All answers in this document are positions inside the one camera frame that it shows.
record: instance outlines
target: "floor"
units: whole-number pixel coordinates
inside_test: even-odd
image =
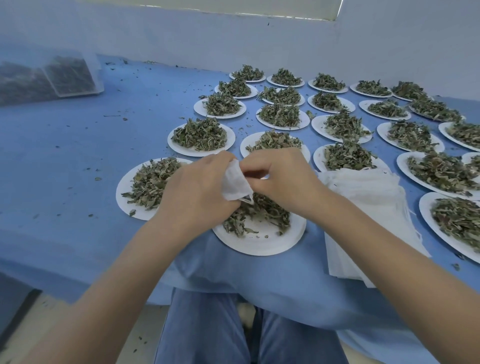
[[[40,337],[67,311],[69,305],[46,294],[41,294],[27,313],[17,330],[0,352],[0,364],[17,364]],[[251,305],[239,305],[242,322],[251,324],[254,309]],[[168,306],[147,305],[133,327],[117,364],[152,364],[167,316]],[[380,364],[343,345],[350,364]]]

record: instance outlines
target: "blue tablecloth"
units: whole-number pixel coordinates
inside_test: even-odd
[[[199,95],[212,93],[219,80],[229,79],[218,72],[113,62],[103,70],[105,92],[97,97],[0,108],[0,270],[69,301],[107,269],[143,224],[118,208],[119,180],[151,158],[178,156],[167,146],[168,133],[185,123],[181,117],[198,117],[193,105]],[[258,89],[264,85],[256,84]],[[306,98],[315,93],[308,86],[299,91]],[[357,106],[353,115],[362,117],[370,130],[385,121],[358,107],[367,97],[351,91],[341,96]],[[477,122],[480,103],[445,101]],[[236,133],[230,150],[239,158],[243,138],[267,130],[255,118],[263,103],[244,102],[243,116],[222,121]],[[300,109],[322,114],[307,103]],[[442,137],[438,123],[416,115],[412,119],[428,124],[447,153],[468,152]],[[292,135],[311,153],[332,143],[311,126]],[[402,177],[408,205],[418,216],[415,227],[432,259],[480,291],[479,265],[457,258],[420,217],[418,201],[428,190],[398,169],[395,159],[402,151],[376,135],[364,146]],[[453,263],[461,269],[455,271]],[[310,222],[297,245],[268,257],[233,251],[208,231],[177,257],[149,301],[168,303],[171,286],[238,292],[255,305],[324,328],[405,329],[377,290],[327,274],[324,234]]]

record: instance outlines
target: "blue jeans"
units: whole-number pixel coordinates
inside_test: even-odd
[[[237,298],[175,288],[155,364],[250,364]],[[348,364],[334,331],[260,312],[259,364]]]

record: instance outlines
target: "person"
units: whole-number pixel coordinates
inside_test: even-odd
[[[221,181],[233,158],[231,153],[221,152],[180,168],[168,181],[156,215],[138,230],[112,266],[22,363],[114,364],[143,305],[175,256],[192,239],[221,224],[238,208],[238,201],[226,201],[221,195]],[[254,191],[313,221],[332,236],[440,363],[479,362],[480,296],[474,290],[320,183],[299,149],[256,151],[240,162],[240,168]],[[267,174],[268,179],[260,179]],[[182,327],[178,340],[167,341],[166,331],[175,327],[167,319],[157,362],[235,364],[248,360],[244,338],[235,329],[238,322],[231,314],[230,297],[209,300],[201,293],[184,293],[177,290],[173,294],[170,311],[172,315],[175,311],[185,313],[190,326]],[[203,311],[183,311],[183,303],[196,299],[197,307]],[[216,309],[220,312],[217,316],[213,313]],[[208,330],[203,332],[195,321],[210,314],[228,324],[216,321],[209,325],[204,320]],[[305,325],[299,329],[297,323],[285,320],[279,322],[271,313],[263,317],[262,336],[270,330],[285,337],[270,335],[261,339],[265,346],[263,351],[260,349],[261,364],[346,363],[338,352],[325,357],[331,354],[328,348],[338,349],[338,338],[331,332]],[[272,325],[277,324],[283,329],[275,330]],[[300,337],[283,350],[282,345],[290,339],[289,329]],[[182,361],[186,356],[175,359],[175,355],[180,358],[183,352],[195,351],[188,346],[191,336],[203,338],[198,342],[222,351],[220,344],[225,340],[219,339],[218,345],[208,340],[213,332],[215,339],[230,337],[229,357],[213,353],[212,358],[206,358],[192,353],[189,362]],[[296,353],[317,349],[310,361],[291,361],[287,349],[296,347]],[[162,358],[162,353],[173,356]]]

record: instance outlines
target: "leg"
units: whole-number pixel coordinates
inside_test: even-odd
[[[175,288],[156,364],[250,364],[235,294]]]
[[[260,310],[259,364],[348,364],[335,331],[314,328]]]

